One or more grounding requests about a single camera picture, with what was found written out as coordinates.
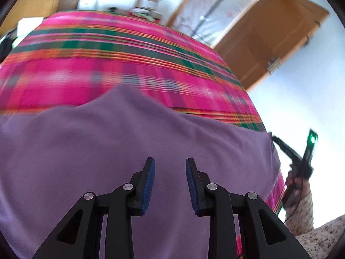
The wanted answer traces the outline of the person's right hand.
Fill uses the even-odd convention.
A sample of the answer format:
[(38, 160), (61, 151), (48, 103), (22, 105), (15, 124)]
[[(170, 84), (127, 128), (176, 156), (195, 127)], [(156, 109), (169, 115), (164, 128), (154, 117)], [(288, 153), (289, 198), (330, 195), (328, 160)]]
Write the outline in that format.
[(307, 197), (310, 193), (309, 180), (297, 176), (293, 171), (288, 172), (285, 185), (287, 186), (285, 195), (287, 196), (287, 201), (290, 205), (296, 204), (298, 201)]

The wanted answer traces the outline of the floral sleeve forearm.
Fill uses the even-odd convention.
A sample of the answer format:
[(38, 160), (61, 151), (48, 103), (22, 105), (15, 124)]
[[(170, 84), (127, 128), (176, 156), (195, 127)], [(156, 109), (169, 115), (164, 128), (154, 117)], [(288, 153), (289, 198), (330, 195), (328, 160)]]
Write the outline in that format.
[(326, 258), (344, 232), (344, 216), (339, 216), (315, 228), (313, 200), (310, 192), (301, 199), (299, 205), (286, 209), (285, 225), (311, 258)]

